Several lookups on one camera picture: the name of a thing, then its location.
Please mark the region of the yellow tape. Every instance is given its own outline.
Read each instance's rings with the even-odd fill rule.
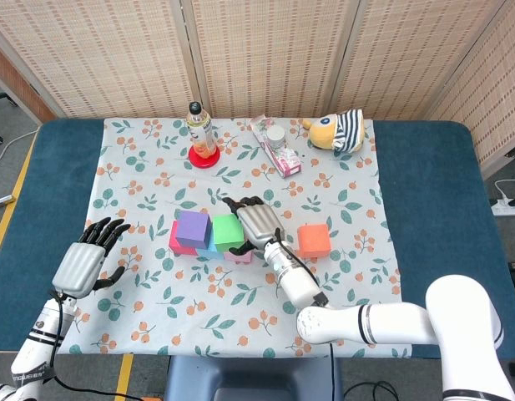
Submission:
[[[14,208],[16,207],[16,202],[18,202],[18,197],[20,196],[20,192],[22,191],[23,182],[25,181],[25,175],[27,174],[27,168],[29,167],[29,162],[31,161],[31,154],[33,152],[34,143],[37,140],[38,132],[34,135],[33,142],[31,143],[31,147],[29,148],[29,152],[27,156],[25,156],[25,160],[23,161],[23,166],[16,180],[16,185],[13,189],[13,197],[16,199],[14,202],[9,203],[5,206],[5,212],[3,213],[3,218],[0,222],[0,248],[5,238],[5,234],[7,233],[8,224],[10,220],[13,218]]]
[[[120,367],[120,376],[118,378],[118,387],[116,388],[116,393],[127,393],[129,378],[131,376],[131,365],[133,365],[133,354],[126,353],[122,358],[122,366]],[[116,396],[114,401],[125,401],[125,398]]]

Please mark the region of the plush toy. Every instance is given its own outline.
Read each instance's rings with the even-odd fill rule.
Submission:
[[[365,138],[363,112],[360,109],[348,110],[340,114],[328,114],[311,122],[304,119],[309,139],[321,149],[351,153],[359,150]]]

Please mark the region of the orange cube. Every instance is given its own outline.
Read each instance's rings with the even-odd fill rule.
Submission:
[[[331,252],[330,234],[326,224],[298,227],[298,255],[303,258],[324,257]]]

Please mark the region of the white cable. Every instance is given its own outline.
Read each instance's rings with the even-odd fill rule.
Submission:
[[[504,199],[504,201],[506,202],[506,204],[509,202],[509,199],[507,198],[506,194],[504,194],[504,192],[500,189],[500,187],[498,186],[498,183],[499,183],[499,182],[508,182],[508,181],[515,181],[515,178],[508,179],[508,180],[498,180],[498,181],[494,181],[494,186],[497,188],[498,192],[500,192],[500,193],[502,194],[502,199]]]
[[[3,155],[5,155],[5,152],[7,151],[8,149],[8,146],[12,145],[14,142],[16,142],[17,140],[20,140],[22,138],[25,138],[26,136],[29,136],[29,135],[32,135],[32,134],[36,134],[38,132],[38,130],[40,129],[40,127],[36,128],[34,131],[31,131],[31,132],[27,132],[26,134],[23,134],[22,136],[18,136],[17,138],[14,138],[13,140],[11,140],[9,143],[7,143],[5,145],[5,149],[3,149],[3,152],[1,152],[0,154],[0,160],[1,158],[3,157]]]

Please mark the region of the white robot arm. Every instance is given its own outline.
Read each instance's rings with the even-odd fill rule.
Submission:
[[[274,269],[289,300],[301,309],[300,336],[308,343],[346,339],[376,344],[438,344],[445,401],[515,401],[497,359],[502,343],[500,318],[485,289],[464,276],[445,276],[427,290],[427,309],[409,302],[333,309],[311,272],[282,241],[275,213],[254,196],[224,202],[235,213],[248,241],[234,254],[258,248]]]
[[[97,279],[105,257],[130,227],[121,219],[109,222],[110,218],[105,218],[93,223],[69,247],[52,281],[53,299],[45,303],[14,359],[11,372],[15,388],[0,384],[0,401],[42,400],[43,384],[52,378],[58,380],[53,360],[72,324],[76,300],[112,286],[124,273],[121,266],[110,278]]]

